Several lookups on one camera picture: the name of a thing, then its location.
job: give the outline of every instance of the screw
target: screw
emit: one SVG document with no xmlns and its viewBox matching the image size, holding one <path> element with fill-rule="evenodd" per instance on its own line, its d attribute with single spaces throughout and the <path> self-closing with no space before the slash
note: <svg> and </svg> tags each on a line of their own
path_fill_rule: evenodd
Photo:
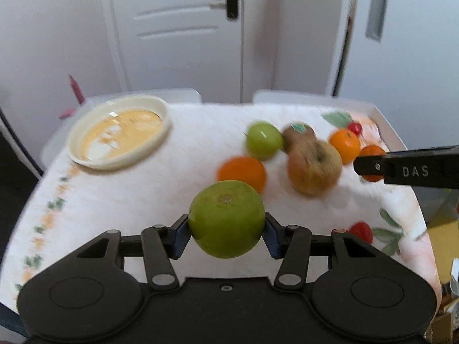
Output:
<svg viewBox="0 0 459 344">
<path fill-rule="evenodd" d="M 175 277 L 171 274 L 157 274 L 151 281 L 157 286 L 168 286 L 175 282 Z"/>
<path fill-rule="evenodd" d="M 282 274 L 279 278 L 278 281 L 280 284 L 283 284 L 284 286 L 296 286 L 301 282 L 301 277 L 296 274 Z"/>
<path fill-rule="evenodd" d="M 166 225 L 156 224 L 153 225 L 153 227 L 156 229 L 161 238 L 164 238 L 168 234 L 168 228 Z"/>
<path fill-rule="evenodd" d="M 299 229 L 300 227 L 298 225 L 287 225 L 285 227 L 285 234 L 286 236 L 288 237 L 292 237 L 293 236 L 293 233 L 295 232 L 295 230 Z"/>
</svg>

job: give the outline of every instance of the white plate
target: white plate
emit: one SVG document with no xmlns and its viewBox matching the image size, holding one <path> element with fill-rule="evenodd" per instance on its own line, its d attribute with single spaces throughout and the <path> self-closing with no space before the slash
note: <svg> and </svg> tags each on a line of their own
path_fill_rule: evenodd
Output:
<svg viewBox="0 0 459 344">
<path fill-rule="evenodd" d="M 156 113 L 162 119 L 162 131 L 125 154 L 100 161 L 82 159 L 78 149 L 86 133 L 107 118 L 110 112 L 118 114 L 128 110 L 147 110 Z M 147 94 L 121 97 L 97 106 L 78 120 L 68 134 L 66 146 L 68 154 L 74 162 L 96 170 L 113 170 L 131 165 L 150 154 L 162 142 L 171 125 L 172 120 L 169 115 L 168 104 L 161 98 Z"/>
</svg>

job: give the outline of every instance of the white door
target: white door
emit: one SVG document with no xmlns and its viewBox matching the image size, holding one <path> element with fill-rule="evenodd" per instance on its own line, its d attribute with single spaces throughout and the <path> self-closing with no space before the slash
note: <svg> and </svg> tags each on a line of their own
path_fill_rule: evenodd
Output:
<svg viewBox="0 0 459 344">
<path fill-rule="evenodd" d="M 408 148 L 458 144 L 459 0 L 387 0 L 380 41 L 370 1 L 357 0 L 339 96 L 376 104 Z"/>
<path fill-rule="evenodd" d="M 242 9 L 224 0 L 112 0 L 132 91 L 190 87 L 204 101 L 241 100 Z"/>
</svg>

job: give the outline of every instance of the tangerine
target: tangerine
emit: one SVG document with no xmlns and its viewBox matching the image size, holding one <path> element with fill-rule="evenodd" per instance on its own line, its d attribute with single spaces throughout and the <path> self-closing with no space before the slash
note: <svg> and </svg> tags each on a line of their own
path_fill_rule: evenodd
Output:
<svg viewBox="0 0 459 344">
<path fill-rule="evenodd" d="M 237 180 L 252 186 L 259 194 L 266 185 L 266 170 L 251 156 L 236 156 L 224 162 L 217 171 L 217 181 Z"/>
<path fill-rule="evenodd" d="M 369 145 L 362 149 L 359 156 L 379 156 L 386 154 L 387 153 L 378 145 Z M 363 175 L 362 178 L 368 182 L 378 182 L 379 180 L 382 180 L 384 177 L 381 175 Z"/>
<path fill-rule="evenodd" d="M 348 129 L 338 129 L 330 136 L 328 142 L 331 143 L 336 150 L 338 150 L 343 164 L 348 164 L 359 156 L 359 138 L 354 132 Z"/>
</svg>

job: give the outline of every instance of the table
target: table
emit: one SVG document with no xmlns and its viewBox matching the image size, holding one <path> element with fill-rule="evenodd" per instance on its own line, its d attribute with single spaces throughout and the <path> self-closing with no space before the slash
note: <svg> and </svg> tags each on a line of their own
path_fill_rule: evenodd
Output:
<svg viewBox="0 0 459 344">
<path fill-rule="evenodd" d="M 154 224 L 173 224 L 188 212 L 194 196 L 215 182 L 219 165 L 244 153 L 244 132 L 254 120 L 267 120 L 279 128 L 303 120 L 315 129 L 318 138 L 326 139 L 334 130 L 322 116 L 329 111 L 330 107 L 308 105 L 171 104 L 173 127 L 166 141 L 127 169 L 89 171 L 61 152 L 28 201 L 11 237 L 2 265 L 0 301 L 16 310 L 15 299 L 24 282 L 107 229 L 132 235 Z M 349 165 L 327 195 L 307 198 L 291 187 L 286 161 L 287 156 L 279 152 L 265 163 L 268 184 L 263 201 L 281 224 L 294 223 L 307 226 L 315 234 L 329 235 L 332 229 L 349 228 L 365 220 L 372 227 L 397 233 L 401 256 L 394 249 L 394 258 L 439 292 L 430 240 L 426 235 L 411 236 L 410 229 L 425 226 L 411 188 L 361 182 Z M 398 224 L 385 218 L 382 206 L 387 215 L 398 218 L 405 236 Z M 379 249 L 387 246 L 377 239 L 373 245 Z M 280 263 L 269 257 L 263 241 L 239 258 L 223 260 L 205 254 L 191 240 L 173 266 L 181 281 L 186 276 L 267 275 L 273 279 Z M 140 258 L 127 258 L 125 270 L 145 281 Z M 308 281 L 326 270 L 325 258 L 311 258 Z"/>
</svg>

